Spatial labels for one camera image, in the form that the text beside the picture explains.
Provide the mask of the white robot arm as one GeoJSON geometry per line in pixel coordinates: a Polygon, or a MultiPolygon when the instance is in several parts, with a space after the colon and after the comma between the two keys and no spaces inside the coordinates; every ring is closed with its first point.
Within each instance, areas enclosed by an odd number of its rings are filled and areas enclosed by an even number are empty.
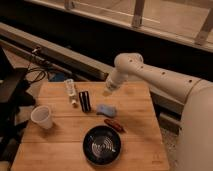
{"type": "Polygon", "coordinates": [[[119,89],[129,75],[184,104],[175,171],[213,171],[213,82],[147,65],[139,53],[121,53],[106,79],[104,95],[119,89]]]}

